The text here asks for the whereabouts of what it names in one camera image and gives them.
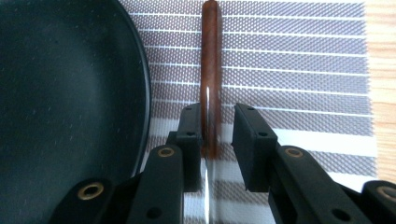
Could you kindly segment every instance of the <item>brown handle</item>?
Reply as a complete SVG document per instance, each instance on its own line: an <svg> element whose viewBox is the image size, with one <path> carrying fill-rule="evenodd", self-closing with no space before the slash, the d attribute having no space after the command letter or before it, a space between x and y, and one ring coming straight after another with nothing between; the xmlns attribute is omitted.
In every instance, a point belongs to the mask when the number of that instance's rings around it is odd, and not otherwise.
<svg viewBox="0 0 396 224"><path fill-rule="evenodd" d="M206 1L202 10L201 127L202 155L215 159L221 135L221 12L216 1Z"/></svg>

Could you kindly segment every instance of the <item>wooden table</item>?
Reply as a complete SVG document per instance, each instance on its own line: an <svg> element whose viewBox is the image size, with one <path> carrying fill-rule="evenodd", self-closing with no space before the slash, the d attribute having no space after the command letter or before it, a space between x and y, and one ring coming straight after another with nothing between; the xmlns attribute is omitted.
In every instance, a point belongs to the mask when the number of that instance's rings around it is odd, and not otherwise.
<svg viewBox="0 0 396 224"><path fill-rule="evenodd" d="M396 1L367 0L366 20L378 178L396 183Z"/></svg>

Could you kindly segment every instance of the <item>white stripe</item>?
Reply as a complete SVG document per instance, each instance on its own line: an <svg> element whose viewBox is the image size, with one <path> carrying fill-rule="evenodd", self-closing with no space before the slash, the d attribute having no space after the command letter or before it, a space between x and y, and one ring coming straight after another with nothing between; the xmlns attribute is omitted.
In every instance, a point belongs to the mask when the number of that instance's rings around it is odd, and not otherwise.
<svg viewBox="0 0 396 224"><path fill-rule="evenodd" d="M271 208L265 204L238 203L226 200L211 201L215 221L232 223L275 223ZM204 198L184 197L184 217L205 219Z"/></svg>
<svg viewBox="0 0 396 224"><path fill-rule="evenodd" d="M171 30L171 29L138 29L142 32L163 32L163 33L186 33L200 34L201 31L196 30ZM266 32L238 32L223 31L224 35L280 35L280 36L299 36L299 37L329 37L329 38L345 38L345 39L365 39L365 35L317 35L317 34L287 34L287 33L266 33Z"/></svg>
<svg viewBox="0 0 396 224"><path fill-rule="evenodd" d="M177 119L151 119L150 134L167 137L169 132L176 131ZM222 124L221 140L231 143L233 140L233 125ZM340 133L317 133L274 129L281 145L301 147L305 150L340 153L366 157L376 157L375 139L371 136L359 136Z"/></svg>
<svg viewBox="0 0 396 224"><path fill-rule="evenodd" d="M179 101L179 100L167 100L167 99L153 99L152 102L192 105L192 104L198 103L198 100L197 101ZM228 104L221 104L221 106L233 107L233 105L228 105ZM358 117L358 118L368 118L368 119L371 119L374 117L373 115L347 114L347 113L337 113L337 112L317 111L317 110L273 108L273 107L264 107L264 106L253 106L253 107L255 107L256 109L260 109L260 110L284 111L284 112L305 113L305 114L335 115L335 116L347 116L347 117Z"/></svg>
<svg viewBox="0 0 396 224"><path fill-rule="evenodd" d="M215 161L214 164L212 164L212 167L215 180L235 183L244 182L238 162L236 161ZM376 180L375 177L367 175L349 175L334 172L329 172L328 175L335 182L356 191L361 191L361 188L365 182Z"/></svg>
<svg viewBox="0 0 396 224"><path fill-rule="evenodd" d="M377 178L366 175L347 175L338 173L329 173L329 176L335 182L342 184L350 189L357 192L361 192L361 189L367 181L377 180Z"/></svg>
<svg viewBox="0 0 396 224"><path fill-rule="evenodd" d="M194 63L148 63L148 64L149 65L157 65L157 66L201 67L200 64L194 64ZM233 69L233 70L285 72L285 73L345 76L345 77L368 77L369 76L368 74L359 74L359 73L337 73L337 72L303 71L303 70L288 70L288 69L275 69L275 68L240 67L240 66L222 66L222 68L223 69Z"/></svg>
<svg viewBox="0 0 396 224"><path fill-rule="evenodd" d="M215 221L229 223L275 224L271 208L268 205L230 202L226 200L212 201Z"/></svg>
<svg viewBox="0 0 396 224"><path fill-rule="evenodd" d="M310 16L268 16L268 15L223 15L223 18L258 18L279 20L313 20L313 21L364 21L362 17L310 17Z"/></svg>
<svg viewBox="0 0 396 224"><path fill-rule="evenodd" d="M130 12L130 16L165 16L165 17L193 17L201 18L196 14L181 13L147 13ZM364 21L359 17L309 17L309 16L269 16L269 15L222 15L222 18L257 18L257 19L278 19L278 20L314 20L314 21Z"/></svg>
<svg viewBox="0 0 396 224"><path fill-rule="evenodd" d="M219 2L364 3L364 0L219 0Z"/></svg>
<svg viewBox="0 0 396 224"><path fill-rule="evenodd" d="M204 198L184 196L184 217L196 217L205 219L205 200Z"/></svg>
<svg viewBox="0 0 396 224"><path fill-rule="evenodd" d="M179 66L179 67L201 67L200 64L194 64L194 63L148 63L148 65Z"/></svg>
<svg viewBox="0 0 396 224"><path fill-rule="evenodd" d="M182 46L151 46L151 45L145 45L145 48L146 49L201 50L201 48L182 47ZM349 57L349 58L366 58L367 57L366 54L321 53L321 52L302 52L302 51L267 50L267 49L222 49L222 51L274 53L274 54L296 54L296 55L314 55L314 56Z"/></svg>
<svg viewBox="0 0 396 224"><path fill-rule="evenodd" d="M182 81L165 81L165 80L152 80L151 83L156 84L167 84L167 85L186 85L186 86L199 86L200 83L195 82L182 82ZM270 88L270 87L254 87L254 86L241 86L241 85L221 85L222 88L230 89L244 89L244 90L257 90L257 91L285 91L285 92L302 92L302 93L314 93L314 94L326 94L326 95L345 95L345 96L359 96L368 97L368 94L353 93L353 92L337 92L337 91L307 91L307 90L294 90L294 89L281 89L281 88Z"/></svg>
<svg viewBox="0 0 396 224"><path fill-rule="evenodd" d="M303 71L303 70L289 70L289 69L276 69L276 68L255 68L255 67L240 67L240 66L222 66L223 69L235 70L250 70L250 71L265 71L265 72L286 72L286 73L301 73L313 75L333 75L333 76L346 76L346 77L368 77L368 74L359 73L338 73L338 72L321 72L321 71Z"/></svg>

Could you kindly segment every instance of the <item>frying pan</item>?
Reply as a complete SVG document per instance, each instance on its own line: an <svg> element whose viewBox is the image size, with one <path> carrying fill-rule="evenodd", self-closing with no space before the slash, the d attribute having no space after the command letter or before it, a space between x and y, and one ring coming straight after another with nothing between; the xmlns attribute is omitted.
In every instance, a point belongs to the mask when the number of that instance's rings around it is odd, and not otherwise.
<svg viewBox="0 0 396 224"><path fill-rule="evenodd" d="M141 165L149 68L116 0L0 0L0 223L45 223L78 182Z"/></svg>

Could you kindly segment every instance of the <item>woven mat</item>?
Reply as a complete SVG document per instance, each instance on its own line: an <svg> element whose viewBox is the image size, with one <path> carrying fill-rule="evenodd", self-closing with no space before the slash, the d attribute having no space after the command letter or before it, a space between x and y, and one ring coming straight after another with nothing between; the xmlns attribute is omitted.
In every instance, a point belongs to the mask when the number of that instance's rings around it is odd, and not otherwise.
<svg viewBox="0 0 396 224"><path fill-rule="evenodd" d="M129 1L152 87L148 150L199 100L204 1ZM233 105L260 110L282 145L309 150L355 190L375 178L363 1L219 1L223 14L222 147L215 162L215 223L273 223L267 195L245 191L230 146ZM185 223L206 223L204 192L185 196Z"/></svg>

